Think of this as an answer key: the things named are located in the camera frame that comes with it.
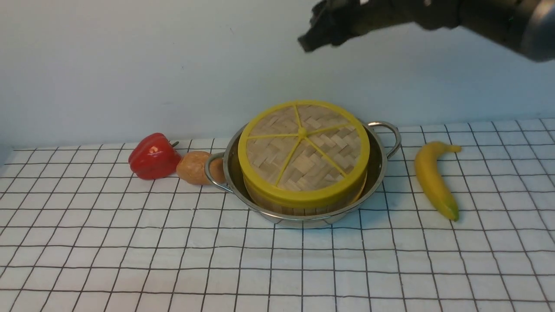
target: pot handle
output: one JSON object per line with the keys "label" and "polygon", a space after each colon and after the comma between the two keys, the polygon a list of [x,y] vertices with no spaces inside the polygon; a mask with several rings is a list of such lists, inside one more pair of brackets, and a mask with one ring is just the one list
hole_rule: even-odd
{"label": "pot handle", "polygon": [[397,129],[396,126],[390,124],[389,122],[371,122],[368,124],[368,126],[385,127],[393,132],[393,134],[395,135],[395,145],[393,145],[393,148],[387,154],[387,158],[390,159],[393,155],[395,155],[395,153],[397,153],[399,147],[401,147],[401,133],[399,132],[399,129]]}
{"label": "pot handle", "polygon": [[212,183],[212,185],[214,185],[215,187],[217,187],[218,189],[220,189],[224,192],[228,192],[230,194],[233,194],[233,190],[230,189],[229,186],[217,182],[214,179],[214,177],[212,177],[212,174],[210,173],[210,164],[218,158],[223,158],[224,154],[225,153],[217,153],[217,154],[214,154],[214,155],[210,156],[206,160],[206,163],[204,164],[204,174],[206,174],[206,177],[208,178],[208,181],[210,181]]}

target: yellow plastic rim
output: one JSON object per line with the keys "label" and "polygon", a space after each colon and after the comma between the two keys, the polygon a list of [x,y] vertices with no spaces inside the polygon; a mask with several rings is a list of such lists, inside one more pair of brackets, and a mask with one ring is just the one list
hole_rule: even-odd
{"label": "yellow plastic rim", "polygon": [[[345,119],[349,121],[349,125],[355,127],[359,137],[360,137],[360,156],[357,164],[355,165],[354,169],[349,174],[344,174],[343,180],[331,185],[329,187],[307,191],[307,192],[293,192],[289,190],[283,190],[278,188],[276,185],[273,185],[263,178],[261,178],[256,171],[252,168],[247,155],[246,155],[246,144],[249,138],[249,134],[254,129],[254,127],[268,114],[271,114],[277,110],[285,109],[287,107],[295,107],[298,105],[317,105],[325,107]],[[267,137],[280,137],[283,135],[268,135]],[[303,137],[301,139],[306,139],[306,134],[299,134],[299,137]],[[352,190],[352,187],[355,185],[360,185],[360,181],[364,180],[366,177],[366,167],[368,164],[368,158],[370,156],[370,142],[367,138],[366,130],[362,123],[356,119],[348,111],[335,106],[330,103],[320,102],[320,101],[313,101],[313,100],[302,100],[302,101],[294,101],[294,102],[287,102],[281,105],[274,106],[258,116],[256,116],[243,130],[241,137],[239,138],[239,146],[238,146],[238,156],[239,156],[239,164],[241,165],[241,170],[243,171],[243,175],[245,179],[247,179],[250,183],[250,186],[254,189],[253,191],[257,192],[261,196],[264,196],[268,200],[280,204],[286,205],[292,208],[299,208],[299,209],[308,209],[313,207],[325,206],[328,204],[332,204],[338,200],[340,200],[343,196],[345,196],[348,192]]]}

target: grid tablecloth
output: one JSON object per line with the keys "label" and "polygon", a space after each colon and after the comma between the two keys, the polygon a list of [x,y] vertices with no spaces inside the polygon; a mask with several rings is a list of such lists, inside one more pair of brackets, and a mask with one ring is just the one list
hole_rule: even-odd
{"label": "grid tablecloth", "polygon": [[[140,180],[135,144],[15,150],[0,169],[0,311],[553,311],[555,119],[400,130],[378,191],[310,230],[175,175]],[[415,177],[432,140],[464,146],[439,162],[456,223]]]}

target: black grid line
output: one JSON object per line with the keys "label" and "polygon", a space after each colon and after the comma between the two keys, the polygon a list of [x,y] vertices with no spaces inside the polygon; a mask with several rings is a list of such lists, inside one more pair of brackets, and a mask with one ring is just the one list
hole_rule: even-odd
{"label": "black grid line", "polygon": [[272,249],[270,252],[270,279],[268,282],[268,305],[266,306],[266,312],[270,312],[270,298],[272,296],[272,271],[274,268],[274,244],[276,240],[276,225],[274,224],[274,228],[272,231]]}
{"label": "black grid line", "polygon": [[395,261],[397,261],[397,274],[399,276],[399,285],[401,285],[401,296],[402,296],[402,300],[403,300],[403,305],[405,306],[405,312],[407,312],[407,299],[405,298],[405,290],[403,288],[403,280],[401,278],[401,264],[399,263],[399,249],[397,248],[397,244],[395,243],[395,234],[393,232],[393,223],[391,222],[391,210],[389,210],[389,202],[387,200],[387,196],[385,196],[385,205],[387,208],[387,218],[389,220],[389,226],[391,229],[391,239],[393,241],[393,249],[395,251]]}
{"label": "black grid line", "polygon": [[[202,190],[203,190],[203,187],[201,186],[199,195],[196,197],[195,208],[193,209],[193,216],[191,217],[191,222],[189,223],[189,227],[193,226],[193,221],[195,220],[196,208],[199,205],[199,200],[200,200],[200,195],[202,194]],[[185,255],[185,251],[187,250],[187,244],[189,243],[189,237],[190,236],[191,236],[191,231],[189,231],[187,233],[187,237],[185,238],[185,246],[183,247],[183,252],[181,253],[181,257],[179,258],[179,268],[180,268],[180,270],[178,271],[177,276],[175,277],[175,282],[174,282],[173,288],[171,290],[170,302],[168,304],[168,312],[170,312],[170,309],[171,309],[171,303],[172,303],[172,300],[173,300],[173,297],[174,297],[175,288],[177,287],[177,282],[179,280],[179,274],[181,272],[181,264],[183,263],[183,257]]]}
{"label": "black grid line", "polygon": [[[152,190],[152,187],[153,187],[153,186],[154,186],[154,182],[152,182],[152,183],[150,184],[150,190]],[[150,195],[150,194],[147,194],[147,197],[146,197],[145,200],[144,200],[143,208],[144,208],[144,207],[146,206],[146,204],[147,204],[149,195]],[[141,209],[141,211],[140,211],[140,213],[139,213],[139,217],[137,218],[137,223],[135,224],[135,228],[133,229],[133,233],[131,234],[131,237],[129,238],[129,242],[127,243],[127,246],[126,246],[126,248],[125,248],[125,252],[123,253],[122,260],[121,260],[120,263],[119,263],[119,269],[118,269],[118,272],[117,272],[116,275],[115,275],[114,283],[112,284],[112,291],[110,292],[110,294],[108,295],[108,299],[106,300],[106,304],[105,304],[105,306],[104,306],[104,312],[106,312],[106,309],[108,308],[108,304],[109,304],[109,302],[110,302],[110,298],[112,297],[112,294],[114,293],[114,288],[115,288],[116,283],[118,282],[119,273],[122,271],[122,264],[123,264],[123,261],[125,261],[125,256],[127,256],[127,252],[129,251],[129,249],[130,249],[130,247],[131,247],[131,242],[133,241],[133,236],[135,235],[135,232],[137,231],[137,226],[139,225],[140,218],[141,218],[141,216],[143,215],[143,211],[144,211],[144,210]],[[75,307],[77,306],[77,303],[78,303],[78,301],[75,302],[75,305],[73,306],[73,309],[75,309]]]}
{"label": "black grid line", "polygon": [[[451,135],[449,134],[447,126],[445,126],[445,131],[447,133],[447,136],[449,137],[449,144],[453,144],[453,141],[451,140]],[[472,283],[470,281],[470,276],[469,276],[468,270],[466,268],[466,261],[465,261],[464,257],[462,256],[461,246],[460,246],[460,244],[458,242],[458,238],[457,238],[457,232],[455,231],[455,227],[453,226],[453,222],[450,221],[449,224],[451,225],[451,229],[453,230],[453,237],[455,237],[455,243],[457,244],[458,256],[461,258],[462,267],[465,270],[466,280],[468,281],[468,286],[470,287],[470,293],[472,294],[472,301],[474,301],[474,307],[476,308],[476,311],[478,311],[478,302],[476,301],[476,296],[474,295],[474,289],[472,289]]]}

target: woven bamboo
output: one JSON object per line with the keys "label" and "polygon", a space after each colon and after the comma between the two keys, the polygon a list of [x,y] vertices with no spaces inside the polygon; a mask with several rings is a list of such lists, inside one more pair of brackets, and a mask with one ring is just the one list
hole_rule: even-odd
{"label": "woven bamboo", "polygon": [[[292,103],[264,115],[253,125],[246,133],[244,152],[254,173],[268,185],[302,195],[325,190],[353,172],[360,162],[361,146],[368,144],[367,136],[361,138],[360,133],[353,118],[348,119],[342,110]],[[278,204],[260,194],[246,175],[245,185],[253,201],[262,207],[283,214],[314,215],[354,202],[364,187],[365,176],[348,185],[341,198],[303,209]]]}

